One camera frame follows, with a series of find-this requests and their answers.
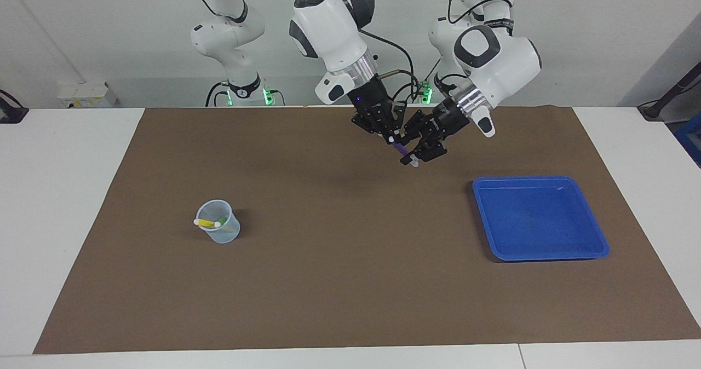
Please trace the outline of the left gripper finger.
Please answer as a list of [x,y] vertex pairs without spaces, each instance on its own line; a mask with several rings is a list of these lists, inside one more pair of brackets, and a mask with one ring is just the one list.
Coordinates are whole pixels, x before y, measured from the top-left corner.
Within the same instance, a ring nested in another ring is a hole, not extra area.
[[404,125],[403,140],[435,140],[436,123],[433,113],[416,111]]
[[445,155],[447,149],[443,141],[420,139],[416,146],[407,155],[401,157],[402,165],[418,165],[418,162],[430,162]]

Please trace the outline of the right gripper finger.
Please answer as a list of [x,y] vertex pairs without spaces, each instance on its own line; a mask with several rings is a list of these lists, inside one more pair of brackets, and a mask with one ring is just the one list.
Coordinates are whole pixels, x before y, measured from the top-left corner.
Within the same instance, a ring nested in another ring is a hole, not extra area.
[[393,137],[400,135],[401,127],[405,121],[406,102],[392,102],[390,112],[390,133]]
[[393,130],[391,130],[383,120],[376,120],[372,116],[353,116],[352,122],[369,134],[380,135],[386,143],[395,142]]

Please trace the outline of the brown table mat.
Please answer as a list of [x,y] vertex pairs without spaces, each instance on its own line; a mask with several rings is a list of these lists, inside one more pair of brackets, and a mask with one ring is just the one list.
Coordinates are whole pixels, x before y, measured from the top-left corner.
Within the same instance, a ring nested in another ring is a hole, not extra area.
[[[498,109],[418,169],[351,113],[146,110],[33,351],[701,338],[573,110]],[[472,186],[507,175],[574,179],[608,256],[498,260]],[[227,244],[193,224],[215,199]]]

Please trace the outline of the blue box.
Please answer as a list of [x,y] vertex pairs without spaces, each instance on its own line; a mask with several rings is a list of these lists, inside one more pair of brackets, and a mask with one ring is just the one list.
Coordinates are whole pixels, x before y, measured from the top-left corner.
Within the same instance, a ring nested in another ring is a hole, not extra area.
[[674,132],[674,137],[691,159],[701,167],[701,112],[679,127]]

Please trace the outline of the purple pen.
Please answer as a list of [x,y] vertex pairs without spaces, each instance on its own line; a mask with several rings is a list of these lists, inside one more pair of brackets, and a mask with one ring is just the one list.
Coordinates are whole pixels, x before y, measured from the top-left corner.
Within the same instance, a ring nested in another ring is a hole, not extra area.
[[413,151],[407,150],[405,145],[402,145],[398,141],[393,141],[392,146],[400,153],[400,162],[402,165],[410,165],[415,169],[419,167],[419,159],[416,157]]

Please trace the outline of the black table clamp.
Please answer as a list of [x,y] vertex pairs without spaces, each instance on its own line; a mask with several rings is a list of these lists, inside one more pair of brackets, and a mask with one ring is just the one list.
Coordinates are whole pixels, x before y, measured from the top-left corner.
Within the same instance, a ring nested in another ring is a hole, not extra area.
[[19,124],[28,113],[28,108],[9,92],[0,89],[0,124]]

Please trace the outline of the black clamp with pole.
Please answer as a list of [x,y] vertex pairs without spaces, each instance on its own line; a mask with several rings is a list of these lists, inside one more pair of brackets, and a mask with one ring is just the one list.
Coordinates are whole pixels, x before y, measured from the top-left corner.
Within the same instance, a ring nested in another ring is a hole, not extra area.
[[661,111],[677,97],[693,90],[701,84],[701,61],[696,63],[676,84],[660,98],[644,102],[637,109],[646,120],[658,119]]

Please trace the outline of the blue plastic tray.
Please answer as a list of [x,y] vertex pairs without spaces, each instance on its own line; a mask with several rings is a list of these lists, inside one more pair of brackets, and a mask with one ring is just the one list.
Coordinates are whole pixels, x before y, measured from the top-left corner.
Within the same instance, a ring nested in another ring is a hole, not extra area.
[[593,260],[610,252],[580,186],[566,175],[480,177],[473,192],[499,260]]

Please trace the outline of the translucent plastic cup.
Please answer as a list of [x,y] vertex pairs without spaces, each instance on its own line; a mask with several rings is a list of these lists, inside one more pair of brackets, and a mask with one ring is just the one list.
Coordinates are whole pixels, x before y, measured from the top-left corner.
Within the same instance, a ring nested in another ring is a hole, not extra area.
[[228,220],[225,224],[222,224],[220,228],[205,229],[200,227],[200,230],[204,231],[213,242],[227,244],[238,236],[241,228],[240,222],[235,217],[233,209],[228,202],[220,199],[206,202],[201,205],[200,209],[196,212],[195,219],[217,221],[225,216],[228,217]]

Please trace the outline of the white power strip box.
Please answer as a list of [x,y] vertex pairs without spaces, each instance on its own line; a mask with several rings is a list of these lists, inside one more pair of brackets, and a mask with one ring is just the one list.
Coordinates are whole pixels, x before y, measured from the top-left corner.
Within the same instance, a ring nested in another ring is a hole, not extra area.
[[67,108],[114,108],[119,99],[107,82],[59,85],[57,99]]

